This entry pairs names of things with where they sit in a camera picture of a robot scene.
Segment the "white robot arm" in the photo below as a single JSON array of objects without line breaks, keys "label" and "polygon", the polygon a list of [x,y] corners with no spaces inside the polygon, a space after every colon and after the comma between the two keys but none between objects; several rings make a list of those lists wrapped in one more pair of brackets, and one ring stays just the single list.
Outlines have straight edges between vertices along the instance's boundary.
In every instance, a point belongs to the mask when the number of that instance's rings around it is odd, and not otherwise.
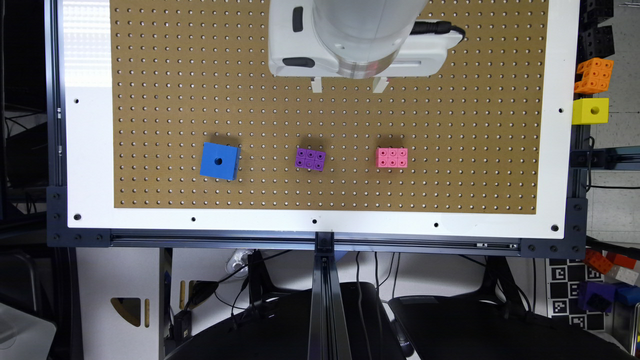
[{"label": "white robot arm", "polygon": [[381,93],[394,77],[437,73],[465,31],[444,20],[420,20],[425,0],[272,0],[269,70],[309,77],[322,91],[327,77],[373,80]]}]

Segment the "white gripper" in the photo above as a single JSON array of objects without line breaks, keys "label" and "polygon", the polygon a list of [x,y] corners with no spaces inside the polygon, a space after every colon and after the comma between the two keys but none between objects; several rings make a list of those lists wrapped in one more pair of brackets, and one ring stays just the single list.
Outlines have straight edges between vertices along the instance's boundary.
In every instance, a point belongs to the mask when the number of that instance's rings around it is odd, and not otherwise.
[{"label": "white gripper", "polygon": [[269,5],[269,70],[275,76],[372,78],[383,93],[387,77],[425,77],[444,64],[463,29],[420,20],[425,0],[273,0]]}]

